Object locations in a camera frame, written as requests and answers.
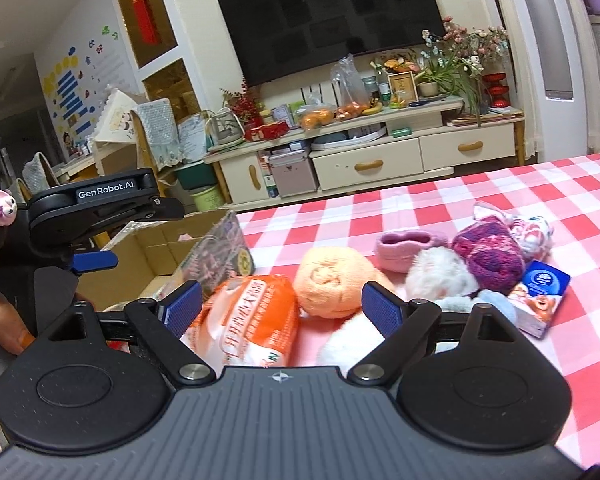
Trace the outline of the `small pink cat charm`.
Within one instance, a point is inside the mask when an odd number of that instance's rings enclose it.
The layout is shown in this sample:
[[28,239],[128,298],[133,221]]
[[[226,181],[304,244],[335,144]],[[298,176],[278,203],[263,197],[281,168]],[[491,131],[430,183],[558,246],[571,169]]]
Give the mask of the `small pink cat charm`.
[[18,214],[15,197],[7,191],[0,190],[0,228],[11,226]]

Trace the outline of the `floral packaging bag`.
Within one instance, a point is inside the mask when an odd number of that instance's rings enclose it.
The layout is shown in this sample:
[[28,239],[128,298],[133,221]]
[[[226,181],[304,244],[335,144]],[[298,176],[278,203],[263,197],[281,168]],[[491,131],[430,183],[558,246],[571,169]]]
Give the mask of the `floral packaging bag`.
[[178,222],[178,244],[185,242],[184,258],[170,279],[172,288],[188,280],[202,287],[209,298],[230,278],[254,273],[254,265],[237,214],[228,208],[190,214]]

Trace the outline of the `orange tissue pack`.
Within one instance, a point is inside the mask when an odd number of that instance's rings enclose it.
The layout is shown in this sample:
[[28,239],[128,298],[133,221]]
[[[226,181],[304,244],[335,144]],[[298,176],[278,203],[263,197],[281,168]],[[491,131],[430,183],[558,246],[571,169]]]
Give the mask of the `orange tissue pack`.
[[216,289],[182,341],[218,374],[227,366],[284,367],[299,320],[285,275],[241,276]]

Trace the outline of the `wooden chair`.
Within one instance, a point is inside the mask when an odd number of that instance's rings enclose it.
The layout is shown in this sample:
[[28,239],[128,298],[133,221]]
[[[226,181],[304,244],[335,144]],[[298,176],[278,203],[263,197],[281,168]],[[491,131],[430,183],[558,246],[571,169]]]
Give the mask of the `wooden chair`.
[[159,176],[145,128],[135,112],[131,112],[131,122],[135,134],[132,140],[102,140],[100,136],[94,136],[92,139],[97,174],[99,177],[109,177],[135,169],[150,169],[157,180],[159,194],[172,197],[171,185]]

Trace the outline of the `purple crocheted item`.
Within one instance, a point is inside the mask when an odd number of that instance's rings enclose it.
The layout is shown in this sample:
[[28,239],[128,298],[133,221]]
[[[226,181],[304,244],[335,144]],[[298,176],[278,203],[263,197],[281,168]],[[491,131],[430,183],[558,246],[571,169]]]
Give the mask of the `purple crocheted item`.
[[461,230],[451,248],[466,262],[480,289],[508,295],[526,270],[520,247],[498,218],[478,220]]

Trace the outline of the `green bin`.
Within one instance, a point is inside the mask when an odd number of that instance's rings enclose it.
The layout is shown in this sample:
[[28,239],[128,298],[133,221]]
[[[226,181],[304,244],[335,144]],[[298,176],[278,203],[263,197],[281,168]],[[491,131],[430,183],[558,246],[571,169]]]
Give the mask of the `green bin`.
[[196,211],[210,211],[223,207],[226,204],[225,198],[219,185],[206,185],[201,188],[195,188],[190,191]]

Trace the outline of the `white pink patterned cloth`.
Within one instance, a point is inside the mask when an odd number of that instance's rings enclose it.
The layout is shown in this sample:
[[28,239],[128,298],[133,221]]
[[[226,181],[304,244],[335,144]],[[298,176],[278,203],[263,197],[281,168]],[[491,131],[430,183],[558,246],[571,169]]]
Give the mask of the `white pink patterned cloth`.
[[524,218],[502,211],[487,202],[475,203],[475,220],[486,220],[491,217],[498,218],[507,226],[527,262],[543,261],[550,253],[553,247],[554,226],[551,226],[550,222],[542,216]]

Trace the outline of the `pink storage box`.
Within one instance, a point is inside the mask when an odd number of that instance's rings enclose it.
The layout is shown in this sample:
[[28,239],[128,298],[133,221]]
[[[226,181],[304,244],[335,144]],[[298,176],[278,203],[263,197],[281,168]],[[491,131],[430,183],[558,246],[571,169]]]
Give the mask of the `pink storage box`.
[[272,155],[270,166],[280,196],[289,197],[317,190],[315,171],[306,152]]

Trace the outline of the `cream TV cabinet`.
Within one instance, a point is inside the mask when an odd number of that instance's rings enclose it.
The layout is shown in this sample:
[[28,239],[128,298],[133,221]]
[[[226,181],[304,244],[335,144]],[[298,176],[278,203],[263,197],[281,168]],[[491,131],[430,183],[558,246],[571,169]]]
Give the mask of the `cream TV cabinet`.
[[[449,177],[460,166],[514,158],[524,162],[524,114],[499,110],[478,119],[458,117],[462,100],[445,98],[403,110],[383,110],[273,141],[244,142],[204,161],[236,210],[314,200]],[[306,152],[317,178],[315,192],[279,195],[272,155]]]

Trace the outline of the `red gift box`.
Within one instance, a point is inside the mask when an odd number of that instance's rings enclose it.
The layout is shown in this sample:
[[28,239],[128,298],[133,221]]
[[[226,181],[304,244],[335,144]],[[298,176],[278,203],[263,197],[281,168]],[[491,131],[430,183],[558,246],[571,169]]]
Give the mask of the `red gift box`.
[[283,120],[270,122],[257,127],[251,127],[245,131],[247,142],[273,141],[279,139],[290,131],[289,126]]

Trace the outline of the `red berry plant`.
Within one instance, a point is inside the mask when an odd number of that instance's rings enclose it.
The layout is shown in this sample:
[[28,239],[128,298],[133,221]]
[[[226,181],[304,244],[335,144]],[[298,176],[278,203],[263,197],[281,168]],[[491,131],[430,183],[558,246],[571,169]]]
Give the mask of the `red berry plant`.
[[246,130],[263,125],[262,104],[257,88],[250,87],[243,80],[238,91],[222,89],[221,92],[223,104],[236,115]]

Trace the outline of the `red white checkered tablecloth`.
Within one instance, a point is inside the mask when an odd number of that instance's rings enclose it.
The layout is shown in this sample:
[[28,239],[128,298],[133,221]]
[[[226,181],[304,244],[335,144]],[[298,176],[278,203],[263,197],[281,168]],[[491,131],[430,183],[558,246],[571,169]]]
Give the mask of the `red white checkered tablecloth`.
[[289,364],[351,368],[399,315],[367,281],[467,312],[493,304],[569,384],[559,448],[600,463],[600,154],[240,217],[261,275],[306,312]]

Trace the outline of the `clear plastic bag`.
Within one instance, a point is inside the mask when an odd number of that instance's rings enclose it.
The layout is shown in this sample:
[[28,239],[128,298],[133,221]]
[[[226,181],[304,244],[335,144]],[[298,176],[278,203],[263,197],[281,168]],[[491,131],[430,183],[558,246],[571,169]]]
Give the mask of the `clear plastic bag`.
[[348,54],[332,66],[330,70],[332,83],[339,91],[340,105],[345,106],[352,103],[367,105],[370,102],[362,77],[354,64],[354,57]]

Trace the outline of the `red lantern ornament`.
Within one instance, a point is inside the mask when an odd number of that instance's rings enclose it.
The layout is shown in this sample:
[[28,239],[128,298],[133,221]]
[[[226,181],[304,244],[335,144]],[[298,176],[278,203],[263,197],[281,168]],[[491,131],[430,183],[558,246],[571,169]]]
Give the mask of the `red lantern ornament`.
[[506,73],[497,72],[485,74],[482,76],[482,81],[484,84],[484,91],[490,100],[490,107],[509,107],[509,86],[506,84]]

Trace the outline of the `black flat television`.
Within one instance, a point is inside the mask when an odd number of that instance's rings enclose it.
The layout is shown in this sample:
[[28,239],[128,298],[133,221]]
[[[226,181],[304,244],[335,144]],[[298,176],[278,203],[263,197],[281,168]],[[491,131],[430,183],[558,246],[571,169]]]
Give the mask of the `black flat television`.
[[436,0],[218,0],[242,74],[255,86],[348,54],[442,35]]

